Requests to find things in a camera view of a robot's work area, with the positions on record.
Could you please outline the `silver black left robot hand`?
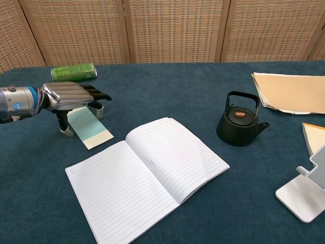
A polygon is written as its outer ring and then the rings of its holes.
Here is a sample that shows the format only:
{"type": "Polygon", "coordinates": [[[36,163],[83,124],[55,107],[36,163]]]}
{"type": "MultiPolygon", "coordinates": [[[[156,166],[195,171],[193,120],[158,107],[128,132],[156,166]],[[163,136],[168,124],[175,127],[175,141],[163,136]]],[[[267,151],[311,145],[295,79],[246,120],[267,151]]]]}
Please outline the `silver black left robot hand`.
{"type": "Polygon", "coordinates": [[[56,115],[60,131],[68,137],[74,135],[68,123],[70,111],[82,107],[92,107],[97,110],[96,117],[101,119],[104,107],[99,100],[112,100],[108,94],[94,86],[76,82],[48,82],[43,84],[41,90],[44,95],[41,108],[56,115]]]}

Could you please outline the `beige loose-leaf paper stack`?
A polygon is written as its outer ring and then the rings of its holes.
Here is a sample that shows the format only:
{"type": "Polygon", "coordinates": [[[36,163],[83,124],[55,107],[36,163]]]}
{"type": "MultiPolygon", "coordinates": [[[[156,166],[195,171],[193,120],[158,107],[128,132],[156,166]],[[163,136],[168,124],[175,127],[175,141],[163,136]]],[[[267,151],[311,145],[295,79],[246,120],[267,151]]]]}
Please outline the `beige loose-leaf paper stack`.
{"type": "Polygon", "coordinates": [[[325,76],[252,74],[264,107],[291,114],[325,114],[325,76]]]}

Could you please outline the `cream and teal tasselled bookmark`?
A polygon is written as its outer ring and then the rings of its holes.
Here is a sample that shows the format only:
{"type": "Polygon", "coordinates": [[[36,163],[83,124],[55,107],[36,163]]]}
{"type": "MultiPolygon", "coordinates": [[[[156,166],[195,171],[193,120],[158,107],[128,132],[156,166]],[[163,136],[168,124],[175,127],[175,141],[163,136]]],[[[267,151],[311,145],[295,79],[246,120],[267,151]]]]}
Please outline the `cream and teal tasselled bookmark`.
{"type": "Polygon", "coordinates": [[[88,107],[68,112],[68,122],[88,150],[114,138],[88,107]]]}

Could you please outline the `woven wooden folding screen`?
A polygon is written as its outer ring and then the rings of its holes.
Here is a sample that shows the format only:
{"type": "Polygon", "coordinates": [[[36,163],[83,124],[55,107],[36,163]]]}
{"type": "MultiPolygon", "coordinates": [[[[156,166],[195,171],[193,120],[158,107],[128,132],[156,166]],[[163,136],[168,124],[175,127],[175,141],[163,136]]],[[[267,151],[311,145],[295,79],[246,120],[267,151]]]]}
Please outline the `woven wooden folding screen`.
{"type": "Polygon", "coordinates": [[[325,0],[0,0],[0,74],[306,60],[325,60],[325,0]]]}

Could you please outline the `white phone stand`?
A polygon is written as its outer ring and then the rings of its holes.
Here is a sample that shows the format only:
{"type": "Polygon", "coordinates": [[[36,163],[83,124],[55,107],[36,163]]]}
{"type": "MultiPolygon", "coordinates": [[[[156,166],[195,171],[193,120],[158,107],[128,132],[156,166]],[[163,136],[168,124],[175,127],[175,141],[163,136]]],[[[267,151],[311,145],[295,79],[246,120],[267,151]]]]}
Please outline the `white phone stand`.
{"type": "Polygon", "coordinates": [[[325,145],[310,157],[313,168],[296,168],[299,175],[275,195],[298,219],[310,223],[325,211],[325,145]]]}

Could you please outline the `cream notepad with orange edge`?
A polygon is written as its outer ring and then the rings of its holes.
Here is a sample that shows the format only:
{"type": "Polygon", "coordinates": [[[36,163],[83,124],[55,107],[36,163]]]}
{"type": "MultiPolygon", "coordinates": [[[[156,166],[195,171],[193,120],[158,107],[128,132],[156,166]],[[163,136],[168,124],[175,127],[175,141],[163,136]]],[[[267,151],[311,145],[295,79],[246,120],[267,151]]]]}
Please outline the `cream notepad with orange edge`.
{"type": "Polygon", "coordinates": [[[311,156],[325,144],[325,127],[302,123],[302,131],[311,156]]]}

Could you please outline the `dark blue table cover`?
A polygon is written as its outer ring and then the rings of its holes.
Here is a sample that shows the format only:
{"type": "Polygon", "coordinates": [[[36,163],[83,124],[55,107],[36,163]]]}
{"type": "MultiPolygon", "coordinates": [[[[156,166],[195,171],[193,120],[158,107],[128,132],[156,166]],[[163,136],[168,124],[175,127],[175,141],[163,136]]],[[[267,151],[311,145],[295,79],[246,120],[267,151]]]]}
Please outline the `dark blue table cover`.
{"type": "Polygon", "coordinates": [[[325,212],[301,222],[275,196],[312,167],[302,123],[325,115],[260,107],[270,126],[246,147],[215,129],[229,91],[256,93],[252,73],[325,75],[325,61],[130,64],[97,67],[91,84],[109,94],[102,123],[113,139],[88,150],[63,135],[54,114],[0,125],[0,244],[96,244],[65,169],[125,138],[135,127],[171,117],[230,166],[132,244],[325,244],[325,212]]]}

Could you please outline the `open lined notebook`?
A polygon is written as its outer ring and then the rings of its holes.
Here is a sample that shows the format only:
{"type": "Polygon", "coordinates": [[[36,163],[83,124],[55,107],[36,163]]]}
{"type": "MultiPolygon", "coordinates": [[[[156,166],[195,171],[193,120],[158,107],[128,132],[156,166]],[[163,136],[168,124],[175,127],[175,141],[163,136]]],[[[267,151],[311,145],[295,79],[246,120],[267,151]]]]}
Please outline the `open lined notebook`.
{"type": "Polygon", "coordinates": [[[97,244],[129,244],[229,165],[173,118],[66,168],[97,244]]]}

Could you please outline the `green drink can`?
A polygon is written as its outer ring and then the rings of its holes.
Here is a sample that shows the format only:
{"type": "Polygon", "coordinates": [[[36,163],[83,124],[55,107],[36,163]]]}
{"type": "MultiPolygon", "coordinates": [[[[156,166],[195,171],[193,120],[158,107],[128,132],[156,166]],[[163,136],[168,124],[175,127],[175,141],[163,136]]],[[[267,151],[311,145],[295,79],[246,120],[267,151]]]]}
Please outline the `green drink can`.
{"type": "Polygon", "coordinates": [[[98,73],[94,63],[59,66],[51,69],[51,77],[54,82],[79,82],[96,79],[97,76],[98,73]]]}

